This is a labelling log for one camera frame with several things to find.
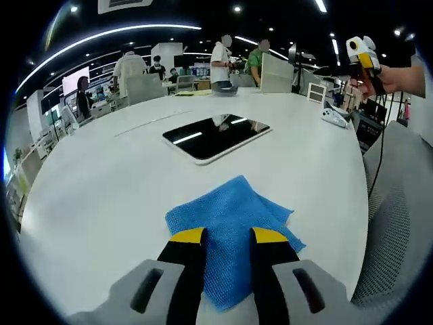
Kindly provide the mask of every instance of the hand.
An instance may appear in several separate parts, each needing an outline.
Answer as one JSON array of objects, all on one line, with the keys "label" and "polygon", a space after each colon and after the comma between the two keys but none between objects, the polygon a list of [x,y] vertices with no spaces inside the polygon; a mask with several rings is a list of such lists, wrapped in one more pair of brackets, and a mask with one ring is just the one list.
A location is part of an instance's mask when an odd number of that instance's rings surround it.
[{"label": "hand", "polygon": [[[381,80],[385,92],[386,93],[394,93],[395,91],[399,90],[399,83],[401,81],[401,76],[398,73],[398,68],[390,68],[389,66],[381,65],[382,71],[378,75],[379,79]],[[363,74],[361,78],[359,78],[360,81],[363,83],[358,85],[356,79],[351,79],[350,84],[353,87],[357,87],[361,93],[363,93],[363,100],[370,97],[371,95],[375,95],[376,92],[374,90],[373,85],[371,84],[371,80],[368,77],[367,73],[363,69]]]}]

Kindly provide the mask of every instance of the green shirt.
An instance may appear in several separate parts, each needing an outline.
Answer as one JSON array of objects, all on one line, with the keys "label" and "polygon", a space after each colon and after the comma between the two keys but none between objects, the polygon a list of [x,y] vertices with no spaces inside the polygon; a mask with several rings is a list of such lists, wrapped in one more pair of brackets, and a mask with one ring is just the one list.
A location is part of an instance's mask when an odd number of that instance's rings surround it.
[{"label": "green shirt", "polygon": [[248,74],[252,74],[251,67],[256,66],[258,70],[258,75],[261,78],[262,60],[263,60],[263,52],[261,50],[255,49],[254,51],[251,51],[250,55],[248,56]]}]

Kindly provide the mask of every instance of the monitor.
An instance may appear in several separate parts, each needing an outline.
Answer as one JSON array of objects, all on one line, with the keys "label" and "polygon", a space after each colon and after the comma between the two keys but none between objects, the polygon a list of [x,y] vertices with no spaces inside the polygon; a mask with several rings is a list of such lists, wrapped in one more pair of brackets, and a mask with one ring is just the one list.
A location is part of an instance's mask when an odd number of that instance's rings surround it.
[{"label": "monitor", "polygon": [[88,66],[62,79],[63,94],[65,96],[76,91],[76,84],[78,83],[80,77],[87,77],[89,78],[89,82],[90,82],[90,72]]},{"label": "monitor", "polygon": [[364,110],[364,114],[367,115],[369,118],[374,118],[376,116],[377,106],[378,103],[376,103],[374,100],[367,100],[367,103],[361,103],[359,108]]},{"label": "monitor", "polygon": [[185,68],[194,65],[193,56],[175,56],[175,68]]}]

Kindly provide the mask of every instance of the white shirt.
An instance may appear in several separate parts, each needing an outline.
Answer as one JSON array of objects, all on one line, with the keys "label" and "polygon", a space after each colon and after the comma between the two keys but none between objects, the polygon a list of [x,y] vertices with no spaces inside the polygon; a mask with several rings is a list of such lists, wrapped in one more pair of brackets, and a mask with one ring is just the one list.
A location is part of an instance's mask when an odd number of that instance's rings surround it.
[{"label": "white shirt", "polygon": [[123,57],[121,57],[115,67],[113,76],[118,77],[120,97],[128,96],[126,80],[129,77],[142,75],[147,72],[147,66],[141,56],[134,54],[134,52],[126,52]]},{"label": "white shirt", "polygon": [[221,43],[216,42],[212,57],[210,58],[210,82],[229,81],[229,68],[224,66],[212,66],[212,62],[221,61],[229,63],[229,50]]}]

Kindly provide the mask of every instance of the tablet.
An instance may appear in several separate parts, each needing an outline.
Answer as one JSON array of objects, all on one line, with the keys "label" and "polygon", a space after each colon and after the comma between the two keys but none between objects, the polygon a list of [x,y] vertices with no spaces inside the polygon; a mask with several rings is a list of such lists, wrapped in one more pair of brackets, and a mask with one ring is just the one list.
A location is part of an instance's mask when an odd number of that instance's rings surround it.
[{"label": "tablet", "polygon": [[192,157],[197,165],[207,165],[270,130],[268,125],[257,121],[222,114],[168,131],[162,136]]}]

